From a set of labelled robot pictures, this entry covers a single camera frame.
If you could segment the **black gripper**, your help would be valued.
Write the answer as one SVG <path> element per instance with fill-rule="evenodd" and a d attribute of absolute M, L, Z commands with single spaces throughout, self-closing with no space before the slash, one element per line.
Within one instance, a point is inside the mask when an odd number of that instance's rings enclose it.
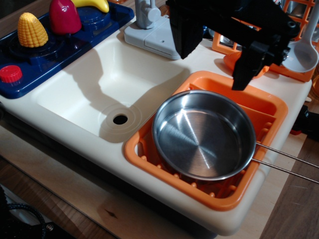
<path fill-rule="evenodd" d="M 244 90 L 265 66 L 281 65 L 300 27 L 271 0 L 168 0 L 174 45 L 185 59 L 202 41 L 203 28 L 244 46 L 232 90 Z"/>

